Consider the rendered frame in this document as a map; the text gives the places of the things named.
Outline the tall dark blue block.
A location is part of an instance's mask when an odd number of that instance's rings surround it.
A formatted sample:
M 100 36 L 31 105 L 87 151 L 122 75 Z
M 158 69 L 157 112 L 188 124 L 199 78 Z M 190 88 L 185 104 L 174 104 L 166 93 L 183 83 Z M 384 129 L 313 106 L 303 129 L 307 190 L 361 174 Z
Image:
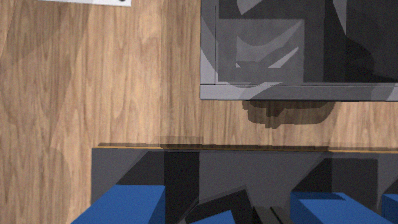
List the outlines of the tall dark blue block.
M 166 186 L 114 185 L 70 224 L 165 224 Z
M 344 193 L 290 192 L 294 224 L 393 224 Z
M 382 194 L 382 217 L 398 224 L 398 194 Z
M 235 221 L 231 210 L 229 210 L 191 224 L 235 224 Z

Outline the grey crate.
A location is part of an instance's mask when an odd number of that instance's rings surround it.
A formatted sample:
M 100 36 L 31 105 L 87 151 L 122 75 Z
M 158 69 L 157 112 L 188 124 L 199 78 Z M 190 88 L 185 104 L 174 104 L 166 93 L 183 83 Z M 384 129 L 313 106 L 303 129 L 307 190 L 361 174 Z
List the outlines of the grey crate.
M 200 100 L 398 102 L 398 0 L 201 0 Z

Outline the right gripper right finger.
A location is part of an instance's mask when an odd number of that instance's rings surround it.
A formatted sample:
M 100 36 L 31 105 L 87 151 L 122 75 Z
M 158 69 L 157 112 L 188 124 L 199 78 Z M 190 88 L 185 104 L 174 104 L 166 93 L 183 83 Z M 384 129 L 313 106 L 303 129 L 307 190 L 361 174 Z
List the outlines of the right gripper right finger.
M 270 212 L 277 224 L 294 224 L 294 222 L 290 219 L 290 217 L 286 214 L 282 207 L 271 206 L 268 211 Z

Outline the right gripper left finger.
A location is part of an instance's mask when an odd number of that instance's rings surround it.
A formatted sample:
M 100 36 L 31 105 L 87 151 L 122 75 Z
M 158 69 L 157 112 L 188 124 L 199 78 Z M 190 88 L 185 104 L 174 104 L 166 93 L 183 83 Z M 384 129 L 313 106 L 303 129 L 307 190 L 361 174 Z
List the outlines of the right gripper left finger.
M 253 206 L 252 224 L 277 224 L 268 211 L 263 206 Z

